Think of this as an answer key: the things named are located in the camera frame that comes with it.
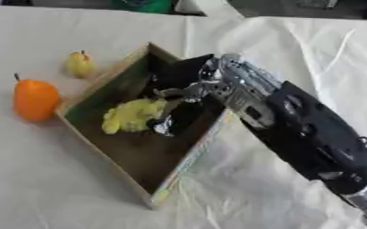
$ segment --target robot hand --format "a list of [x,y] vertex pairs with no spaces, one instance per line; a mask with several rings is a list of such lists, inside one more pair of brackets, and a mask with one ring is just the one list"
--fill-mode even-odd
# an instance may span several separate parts
[[179,109],[207,108],[201,102],[212,97],[299,174],[324,182],[367,219],[367,138],[291,82],[277,81],[239,55],[205,55],[172,65],[154,89],[157,97],[185,102],[166,122],[153,122],[155,131],[179,133],[192,122]]

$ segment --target pear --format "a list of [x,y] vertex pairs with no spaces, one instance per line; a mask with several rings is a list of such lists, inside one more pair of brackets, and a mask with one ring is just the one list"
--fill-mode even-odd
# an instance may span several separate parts
[[71,53],[66,61],[66,70],[77,78],[88,78],[95,70],[95,64],[85,51]]

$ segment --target table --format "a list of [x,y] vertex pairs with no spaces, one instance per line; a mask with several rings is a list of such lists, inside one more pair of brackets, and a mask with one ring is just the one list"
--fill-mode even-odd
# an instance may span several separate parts
[[63,96],[87,81],[62,62],[85,49],[100,70],[151,41],[181,57],[238,52],[319,96],[367,136],[367,21],[229,21],[0,6],[0,228],[363,228],[360,212],[307,182],[237,121],[149,211],[57,120],[13,114],[13,73]]

